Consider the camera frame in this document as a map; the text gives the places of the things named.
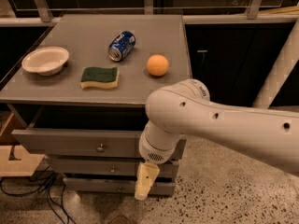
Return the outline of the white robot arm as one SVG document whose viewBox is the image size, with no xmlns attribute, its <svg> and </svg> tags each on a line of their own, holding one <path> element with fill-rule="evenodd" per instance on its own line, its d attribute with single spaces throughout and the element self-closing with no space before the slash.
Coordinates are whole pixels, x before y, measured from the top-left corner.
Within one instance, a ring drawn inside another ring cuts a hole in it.
<svg viewBox="0 0 299 224">
<path fill-rule="evenodd" d="M 182 135 L 221 144 L 292 175 L 299 174 L 299 114 L 230 106 L 209 100 L 206 86 L 187 79 L 160 88 L 145 103 L 135 198 L 143 201 Z"/>
</svg>

